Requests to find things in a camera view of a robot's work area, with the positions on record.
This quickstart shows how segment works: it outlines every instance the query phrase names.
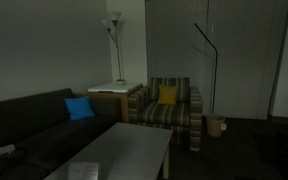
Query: table leg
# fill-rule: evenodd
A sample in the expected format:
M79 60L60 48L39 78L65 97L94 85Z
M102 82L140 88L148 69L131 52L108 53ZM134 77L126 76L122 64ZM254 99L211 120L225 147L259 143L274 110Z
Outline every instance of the table leg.
M169 146L167 146L166 153L163 161L163 178L168 179L169 174Z

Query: armchair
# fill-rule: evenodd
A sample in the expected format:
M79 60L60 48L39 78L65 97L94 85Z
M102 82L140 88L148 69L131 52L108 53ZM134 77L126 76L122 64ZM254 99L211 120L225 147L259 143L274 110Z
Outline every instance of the armchair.
M158 104L159 84L178 87L176 105ZM189 141L191 151L200 150L202 131L202 98L198 87L190 86L184 78L150 79L144 86L128 97L129 121L132 124L171 129L171 143Z

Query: trash can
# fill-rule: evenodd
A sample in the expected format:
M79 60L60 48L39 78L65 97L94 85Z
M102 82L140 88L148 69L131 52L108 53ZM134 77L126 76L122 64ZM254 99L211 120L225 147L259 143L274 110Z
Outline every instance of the trash can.
M218 114L207 114L205 117L207 133L213 137L220 137L222 135L221 126L225 122L225 117Z

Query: dark floor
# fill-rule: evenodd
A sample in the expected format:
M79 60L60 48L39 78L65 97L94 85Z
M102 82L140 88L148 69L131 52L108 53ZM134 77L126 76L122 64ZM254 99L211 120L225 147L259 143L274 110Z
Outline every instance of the dark floor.
M288 165L281 167L276 158L270 159L278 145L276 132L288 125L247 119L227 119L226 123L227 131L218 138L209 136L204 127L198 153L190 152L187 146L171 145L169 179L288 179Z

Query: wooden side table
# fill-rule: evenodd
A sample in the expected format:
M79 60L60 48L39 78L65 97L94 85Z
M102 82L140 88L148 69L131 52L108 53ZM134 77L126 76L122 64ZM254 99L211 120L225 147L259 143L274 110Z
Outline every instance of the wooden side table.
M126 83L124 85L116 85L115 83L107 83L100 86L92 87L88 89L87 95L92 97L107 97L107 98L119 98L121 100L121 112L124 123L129 123L128 120L128 96L142 88L141 83Z

